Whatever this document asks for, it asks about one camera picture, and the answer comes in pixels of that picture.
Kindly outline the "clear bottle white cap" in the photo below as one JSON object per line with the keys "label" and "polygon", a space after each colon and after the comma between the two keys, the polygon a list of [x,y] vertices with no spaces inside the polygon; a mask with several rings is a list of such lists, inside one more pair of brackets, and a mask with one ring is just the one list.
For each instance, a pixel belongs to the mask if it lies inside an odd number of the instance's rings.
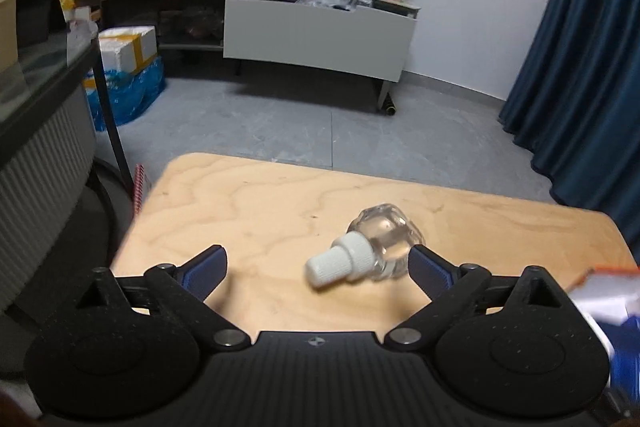
{"label": "clear bottle white cap", "polygon": [[423,244],[420,229],[396,205],[363,209],[331,247],[305,263],[305,277],[314,289],[363,280],[384,281],[408,273],[413,246]]}

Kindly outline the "blue floss pick tin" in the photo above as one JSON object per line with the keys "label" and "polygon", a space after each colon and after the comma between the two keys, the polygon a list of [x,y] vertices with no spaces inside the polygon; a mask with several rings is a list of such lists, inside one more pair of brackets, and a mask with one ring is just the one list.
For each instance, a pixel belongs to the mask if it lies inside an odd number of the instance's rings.
{"label": "blue floss pick tin", "polygon": [[626,393],[633,405],[639,404],[640,340],[639,317],[631,315],[622,323],[597,319],[613,346],[610,384]]}

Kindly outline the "round black side table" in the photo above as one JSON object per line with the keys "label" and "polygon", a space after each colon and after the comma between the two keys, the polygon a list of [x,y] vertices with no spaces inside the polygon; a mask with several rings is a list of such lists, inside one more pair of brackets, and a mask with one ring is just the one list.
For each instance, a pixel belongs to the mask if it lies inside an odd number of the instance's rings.
{"label": "round black side table", "polygon": [[85,88],[101,72],[98,28],[66,22],[58,0],[2,0],[17,60],[1,73],[1,314],[39,324],[76,281],[110,265],[132,221],[132,176],[96,157]]}

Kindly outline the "orange white cardboard tray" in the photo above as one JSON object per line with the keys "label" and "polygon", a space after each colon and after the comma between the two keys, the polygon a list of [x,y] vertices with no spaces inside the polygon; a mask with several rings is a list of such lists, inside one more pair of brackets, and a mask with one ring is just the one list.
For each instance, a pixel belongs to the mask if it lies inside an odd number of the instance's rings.
{"label": "orange white cardboard tray", "polygon": [[622,325],[639,316],[639,269],[594,268],[567,288],[576,306],[597,322]]}

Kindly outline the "blue plastic bag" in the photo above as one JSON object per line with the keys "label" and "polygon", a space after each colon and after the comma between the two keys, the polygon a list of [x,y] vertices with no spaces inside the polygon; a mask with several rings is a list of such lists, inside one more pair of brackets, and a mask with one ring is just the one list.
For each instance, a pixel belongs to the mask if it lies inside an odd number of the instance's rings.
{"label": "blue plastic bag", "polygon": [[[136,75],[111,69],[105,72],[105,76],[108,101],[111,103],[117,126],[129,124],[140,117],[166,87],[164,64],[159,56]],[[106,130],[106,124],[96,82],[92,76],[88,75],[84,79],[84,87],[94,129],[103,132]]]}

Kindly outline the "dark blue curtain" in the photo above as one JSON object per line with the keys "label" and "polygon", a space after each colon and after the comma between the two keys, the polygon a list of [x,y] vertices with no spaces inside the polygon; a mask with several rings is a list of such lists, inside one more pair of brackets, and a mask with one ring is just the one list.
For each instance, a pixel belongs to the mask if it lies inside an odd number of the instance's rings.
{"label": "dark blue curtain", "polygon": [[639,0],[549,0],[499,114],[560,204],[639,252]]}

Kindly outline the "white cardboard boxes floor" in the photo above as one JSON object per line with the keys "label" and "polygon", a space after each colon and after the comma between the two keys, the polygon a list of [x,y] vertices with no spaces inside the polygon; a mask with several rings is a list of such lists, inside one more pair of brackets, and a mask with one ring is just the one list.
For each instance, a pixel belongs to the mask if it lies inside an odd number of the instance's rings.
{"label": "white cardboard boxes floor", "polygon": [[154,26],[128,26],[105,29],[99,34],[105,70],[136,75],[157,58]]}

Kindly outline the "white tv cabinet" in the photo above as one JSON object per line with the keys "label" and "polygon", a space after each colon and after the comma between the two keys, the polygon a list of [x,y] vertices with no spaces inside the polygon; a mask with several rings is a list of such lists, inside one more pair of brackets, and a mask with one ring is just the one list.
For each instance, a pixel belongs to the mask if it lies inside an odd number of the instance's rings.
{"label": "white tv cabinet", "polygon": [[220,53],[227,60],[303,66],[367,77],[376,106],[405,67],[419,8],[402,0],[74,0],[103,28],[153,25],[162,52]]}

